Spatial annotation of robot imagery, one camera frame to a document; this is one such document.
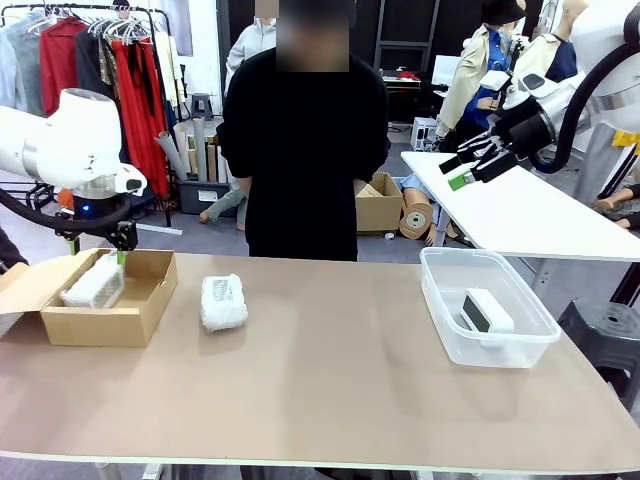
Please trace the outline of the mannequin in blue top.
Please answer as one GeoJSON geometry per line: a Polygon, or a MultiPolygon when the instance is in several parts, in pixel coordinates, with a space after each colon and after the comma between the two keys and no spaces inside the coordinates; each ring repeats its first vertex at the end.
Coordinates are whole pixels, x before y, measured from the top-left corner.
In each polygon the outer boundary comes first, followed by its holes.
{"type": "Polygon", "coordinates": [[[562,16],[550,34],[538,36],[518,60],[518,75],[535,73],[560,83],[578,73],[576,52],[570,41],[576,19],[589,6],[590,0],[564,0],[562,16]]]}

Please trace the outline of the white paper roll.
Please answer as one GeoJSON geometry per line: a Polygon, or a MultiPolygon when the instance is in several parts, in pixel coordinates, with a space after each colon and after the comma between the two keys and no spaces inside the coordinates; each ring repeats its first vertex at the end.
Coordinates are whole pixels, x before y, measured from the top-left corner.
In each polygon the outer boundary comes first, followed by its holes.
{"type": "Polygon", "coordinates": [[[174,137],[179,156],[184,163],[188,174],[198,175],[197,151],[195,137],[192,129],[186,122],[177,123],[174,126],[174,137]]]}

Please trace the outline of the red hanging sweater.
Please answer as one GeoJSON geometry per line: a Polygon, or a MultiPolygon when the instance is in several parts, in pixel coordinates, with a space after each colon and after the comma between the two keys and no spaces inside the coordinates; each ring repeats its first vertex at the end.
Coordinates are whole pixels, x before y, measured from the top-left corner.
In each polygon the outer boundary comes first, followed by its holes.
{"type": "Polygon", "coordinates": [[[41,32],[39,40],[41,90],[45,116],[59,107],[61,92],[78,86],[75,63],[75,36],[85,24],[68,17],[41,32]]]}

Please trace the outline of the long red dress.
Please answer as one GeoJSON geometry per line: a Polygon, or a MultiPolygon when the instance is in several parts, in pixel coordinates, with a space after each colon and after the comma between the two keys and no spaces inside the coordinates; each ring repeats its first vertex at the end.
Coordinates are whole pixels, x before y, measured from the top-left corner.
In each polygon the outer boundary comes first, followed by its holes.
{"type": "Polygon", "coordinates": [[[167,129],[158,72],[149,38],[132,44],[113,40],[124,133],[131,163],[159,197],[169,193],[166,156],[156,139],[167,129]]]}

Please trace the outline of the black plastic stool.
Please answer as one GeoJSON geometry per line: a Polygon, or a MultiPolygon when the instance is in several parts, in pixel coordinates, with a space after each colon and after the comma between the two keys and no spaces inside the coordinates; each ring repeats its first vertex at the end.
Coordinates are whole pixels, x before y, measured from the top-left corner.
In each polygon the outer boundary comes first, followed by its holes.
{"type": "Polygon", "coordinates": [[[558,324],[631,411],[640,393],[640,313],[619,303],[574,300],[558,324]]]}

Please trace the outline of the brown cardboard box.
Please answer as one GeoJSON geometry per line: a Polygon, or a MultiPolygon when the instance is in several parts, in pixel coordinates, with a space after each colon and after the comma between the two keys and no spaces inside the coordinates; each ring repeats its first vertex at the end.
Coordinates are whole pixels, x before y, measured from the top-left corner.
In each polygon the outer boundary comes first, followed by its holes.
{"type": "Polygon", "coordinates": [[[38,313],[53,345],[146,346],[178,283],[174,252],[129,252],[123,291],[109,308],[71,307],[62,299],[63,292],[111,252],[94,248],[32,266],[14,265],[0,276],[0,316],[38,313]]]}

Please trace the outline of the person in grey hoodie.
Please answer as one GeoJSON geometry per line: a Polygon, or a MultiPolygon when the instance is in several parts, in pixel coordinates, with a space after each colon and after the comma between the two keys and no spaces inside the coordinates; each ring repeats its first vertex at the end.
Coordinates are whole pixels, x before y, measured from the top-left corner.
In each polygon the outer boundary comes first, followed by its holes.
{"type": "Polygon", "coordinates": [[[276,46],[276,24],[276,18],[255,17],[253,23],[241,32],[227,56],[224,94],[227,94],[232,77],[244,61],[276,46]]]}

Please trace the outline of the black hanging garment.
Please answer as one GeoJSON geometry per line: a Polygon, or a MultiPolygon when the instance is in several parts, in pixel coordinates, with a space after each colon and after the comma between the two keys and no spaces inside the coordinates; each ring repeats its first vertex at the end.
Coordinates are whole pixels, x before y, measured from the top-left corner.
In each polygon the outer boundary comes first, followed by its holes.
{"type": "Polygon", "coordinates": [[[85,28],[74,36],[74,42],[78,87],[115,100],[117,73],[106,40],[85,28]]]}

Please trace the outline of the grey storage bin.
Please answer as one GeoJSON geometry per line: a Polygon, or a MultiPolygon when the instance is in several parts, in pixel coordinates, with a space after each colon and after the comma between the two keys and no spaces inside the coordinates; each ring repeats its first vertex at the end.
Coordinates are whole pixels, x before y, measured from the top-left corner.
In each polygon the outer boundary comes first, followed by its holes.
{"type": "Polygon", "coordinates": [[[230,191],[229,183],[177,180],[176,184],[181,211],[190,215],[199,215],[230,191]]]}

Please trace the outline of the loosely bubble-wrapped white clock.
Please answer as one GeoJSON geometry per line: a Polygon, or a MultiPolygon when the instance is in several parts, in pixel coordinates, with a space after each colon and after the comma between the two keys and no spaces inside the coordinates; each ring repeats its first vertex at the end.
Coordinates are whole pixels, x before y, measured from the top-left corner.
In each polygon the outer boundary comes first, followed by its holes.
{"type": "Polygon", "coordinates": [[[65,307],[91,309],[111,308],[124,291],[124,265],[119,253],[100,256],[67,290],[60,293],[65,307]]]}

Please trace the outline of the light blue hanging garment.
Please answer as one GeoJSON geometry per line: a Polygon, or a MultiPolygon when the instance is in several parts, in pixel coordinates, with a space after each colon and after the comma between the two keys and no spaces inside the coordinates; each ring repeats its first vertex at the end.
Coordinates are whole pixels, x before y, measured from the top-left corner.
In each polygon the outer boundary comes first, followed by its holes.
{"type": "Polygon", "coordinates": [[[41,87],[40,36],[29,31],[44,16],[28,12],[0,28],[0,105],[45,117],[41,87]]]}

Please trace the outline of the white monitor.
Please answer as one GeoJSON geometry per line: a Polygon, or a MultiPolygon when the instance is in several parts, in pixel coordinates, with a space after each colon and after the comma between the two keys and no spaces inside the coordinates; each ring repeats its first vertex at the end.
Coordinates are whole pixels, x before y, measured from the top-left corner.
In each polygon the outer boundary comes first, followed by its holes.
{"type": "Polygon", "coordinates": [[[449,87],[453,81],[459,61],[459,56],[437,55],[431,84],[436,87],[449,87]]]}

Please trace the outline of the person right forearm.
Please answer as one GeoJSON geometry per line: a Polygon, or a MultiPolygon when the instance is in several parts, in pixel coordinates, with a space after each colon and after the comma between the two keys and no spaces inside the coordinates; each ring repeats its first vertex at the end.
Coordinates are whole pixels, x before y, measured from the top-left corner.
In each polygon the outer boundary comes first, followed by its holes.
{"type": "Polygon", "coordinates": [[[236,227],[237,227],[237,229],[239,231],[244,232],[245,231],[245,225],[246,225],[246,212],[247,212],[247,206],[248,206],[248,197],[249,197],[249,192],[250,192],[250,188],[251,188],[252,178],[251,177],[238,178],[237,182],[238,182],[239,190],[241,191],[241,193],[243,195],[243,199],[241,200],[241,202],[240,202],[240,204],[238,206],[236,227]]]}

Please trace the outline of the white desktop computer case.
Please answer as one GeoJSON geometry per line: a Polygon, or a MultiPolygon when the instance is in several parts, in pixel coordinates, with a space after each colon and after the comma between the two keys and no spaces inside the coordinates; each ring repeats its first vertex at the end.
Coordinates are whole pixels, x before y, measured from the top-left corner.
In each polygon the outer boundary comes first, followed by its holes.
{"type": "Polygon", "coordinates": [[[411,147],[419,152],[438,152],[439,138],[436,135],[437,120],[415,117],[411,131],[411,147]]]}

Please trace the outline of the unwrapped white digital clock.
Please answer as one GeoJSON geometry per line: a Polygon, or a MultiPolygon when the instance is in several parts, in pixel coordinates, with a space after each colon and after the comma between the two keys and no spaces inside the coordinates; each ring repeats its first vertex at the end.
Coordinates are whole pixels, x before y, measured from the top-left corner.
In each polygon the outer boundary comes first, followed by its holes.
{"type": "Polygon", "coordinates": [[[487,289],[466,289],[461,315],[473,331],[498,334],[514,332],[512,317],[487,289]]]}

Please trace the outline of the grey paper roll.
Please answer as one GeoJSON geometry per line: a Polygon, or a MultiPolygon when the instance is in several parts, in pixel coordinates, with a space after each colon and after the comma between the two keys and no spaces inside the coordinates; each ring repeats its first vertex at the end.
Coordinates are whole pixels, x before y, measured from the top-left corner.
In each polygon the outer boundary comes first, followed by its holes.
{"type": "Polygon", "coordinates": [[[177,179],[180,181],[186,181],[188,179],[188,175],[171,135],[167,131],[162,131],[159,133],[159,136],[155,141],[164,151],[177,179]]]}

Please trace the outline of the clear plastic container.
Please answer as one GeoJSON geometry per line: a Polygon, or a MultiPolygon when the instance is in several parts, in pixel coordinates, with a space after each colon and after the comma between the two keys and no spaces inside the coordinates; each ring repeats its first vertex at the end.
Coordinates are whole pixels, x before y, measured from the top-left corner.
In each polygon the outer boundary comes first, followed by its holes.
{"type": "Polygon", "coordinates": [[[450,360],[464,366],[533,367],[558,341],[560,327],[516,270],[487,250],[427,247],[419,254],[421,288],[450,360]],[[511,334],[471,330],[462,318],[465,290],[487,289],[514,321],[511,334]]]}

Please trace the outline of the mannequin in beige coat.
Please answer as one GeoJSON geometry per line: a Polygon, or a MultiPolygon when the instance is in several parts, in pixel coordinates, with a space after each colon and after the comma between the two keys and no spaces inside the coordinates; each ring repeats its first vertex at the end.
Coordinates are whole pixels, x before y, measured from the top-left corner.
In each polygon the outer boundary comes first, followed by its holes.
{"type": "Polygon", "coordinates": [[[480,80],[492,70],[508,69],[511,36],[525,15],[525,0],[482,0],[481,25],[463,48],[438,115],[441,150],[451,151],[455,143],[489,128],[488,117],[498,109],[499,99],[480,80]]]}

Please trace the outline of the white table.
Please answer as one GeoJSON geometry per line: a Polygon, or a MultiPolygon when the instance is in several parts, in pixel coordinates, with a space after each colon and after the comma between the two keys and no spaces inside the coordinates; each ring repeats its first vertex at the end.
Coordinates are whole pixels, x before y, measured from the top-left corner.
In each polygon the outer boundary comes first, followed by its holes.
{"type": "Polygon", "coordinates": [[[454,191],[439,168],[449,154],[404,151],[401,157],[480,249],[514,257],[640,262],[640,238],[522,167],[454,191]]]}

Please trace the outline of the bystander dark sleeve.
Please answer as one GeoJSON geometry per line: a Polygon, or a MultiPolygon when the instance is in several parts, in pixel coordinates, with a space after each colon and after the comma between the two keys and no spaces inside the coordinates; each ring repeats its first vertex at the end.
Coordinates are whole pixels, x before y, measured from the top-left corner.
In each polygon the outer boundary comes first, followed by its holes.
{"type": "Polygon", "coordinates": [[[28,265],[29,262],[0,226],[0,276],[16,264],[28,265]]]}

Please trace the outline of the person in black sweater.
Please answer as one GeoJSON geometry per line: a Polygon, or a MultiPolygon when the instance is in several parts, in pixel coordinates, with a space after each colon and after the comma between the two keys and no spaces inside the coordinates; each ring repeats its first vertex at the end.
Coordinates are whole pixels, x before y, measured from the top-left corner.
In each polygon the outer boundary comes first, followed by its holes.
{"type": "Polygon", "coordinates": [[[356,196],[390,148],[381,75],[354,55],[357,0],[279,0],[276,46],[244,61],[217,135],[252,178],[253,257],[355,261],[356,196]]]}

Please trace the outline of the seated mannequin legs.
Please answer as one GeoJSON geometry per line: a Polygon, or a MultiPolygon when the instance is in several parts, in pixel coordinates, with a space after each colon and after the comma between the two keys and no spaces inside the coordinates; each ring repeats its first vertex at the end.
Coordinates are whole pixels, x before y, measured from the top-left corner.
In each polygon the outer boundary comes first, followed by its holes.
{"type": "Polygon", "coordinates": [[[640,232],[640,167],[613,194],[596,200],[593,207],[621,228],[640,232]]]}

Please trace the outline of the mannequin leg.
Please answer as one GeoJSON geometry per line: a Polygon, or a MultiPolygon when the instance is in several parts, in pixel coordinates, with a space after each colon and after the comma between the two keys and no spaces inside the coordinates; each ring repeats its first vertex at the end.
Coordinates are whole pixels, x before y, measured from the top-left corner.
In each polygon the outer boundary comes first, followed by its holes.
{"type": "Polygon", "coordinates": [[[236,209],[236,223],[243,229],[246,218],[247,199],[240,188],[231,188],[225,195],[199,214],[201,223],[216,222],[226,211],[236,209]]]}

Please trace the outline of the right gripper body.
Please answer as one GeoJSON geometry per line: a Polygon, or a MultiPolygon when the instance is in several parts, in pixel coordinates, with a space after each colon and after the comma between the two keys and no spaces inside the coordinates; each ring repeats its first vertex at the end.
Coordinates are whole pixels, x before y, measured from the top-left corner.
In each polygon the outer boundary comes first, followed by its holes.
{"type": "Polygon", "coordinates": [[[509,115],[499,119],[492,133],[499,138],[492,158],[508,155],[527,158],[536,155],[555,139],[554,127],[544,113],[534,113],[526,119],[509,115]]]}

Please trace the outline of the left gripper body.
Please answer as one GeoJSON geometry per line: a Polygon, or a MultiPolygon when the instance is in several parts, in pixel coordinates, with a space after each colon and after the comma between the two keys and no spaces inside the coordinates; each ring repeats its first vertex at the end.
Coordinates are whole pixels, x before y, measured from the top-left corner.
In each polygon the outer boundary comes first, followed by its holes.
{"type": "Polygon", "coordinates": [[[125,194],[109,198],[89,199],[73,196],[74,226],[107,226],[115,224],[128,215],[128,196],[125,194]]]}

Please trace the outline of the open cardboard floor box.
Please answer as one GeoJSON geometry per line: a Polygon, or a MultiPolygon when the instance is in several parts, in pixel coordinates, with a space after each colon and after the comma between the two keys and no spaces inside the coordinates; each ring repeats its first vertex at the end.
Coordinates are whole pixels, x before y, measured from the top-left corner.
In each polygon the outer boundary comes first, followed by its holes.
{"type": "Polygon", "coordinates": [[[387,172],[376,172],[356,196],[357,231],[387,233],[398,228],[403,196],[387,172]]]}

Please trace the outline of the cream hanging garment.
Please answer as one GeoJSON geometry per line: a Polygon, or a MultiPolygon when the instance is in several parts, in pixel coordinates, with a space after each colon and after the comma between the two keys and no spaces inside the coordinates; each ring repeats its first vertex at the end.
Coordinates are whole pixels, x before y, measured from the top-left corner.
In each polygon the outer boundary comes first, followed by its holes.
{"type": "Polygon", "coordinates": [[[171,40],[172,37],[167,32],[157,31],[155,33],[154,44],[164,86],[165,98],[173,108],[176,108],[179,97],[175,85],[176,79],[174,75],[171,40]]]}

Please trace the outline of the tightly bubble-wrapped white clock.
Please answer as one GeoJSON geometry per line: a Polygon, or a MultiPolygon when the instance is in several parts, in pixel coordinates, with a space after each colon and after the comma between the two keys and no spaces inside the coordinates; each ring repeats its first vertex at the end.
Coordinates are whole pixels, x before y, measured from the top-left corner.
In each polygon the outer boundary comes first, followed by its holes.
{"type": "Polygon", "coordinates": [[[238,328],[247,318],[248,308],[238,275],[208,276],[203,279],[200,319],[207,332],[238,328]]]}

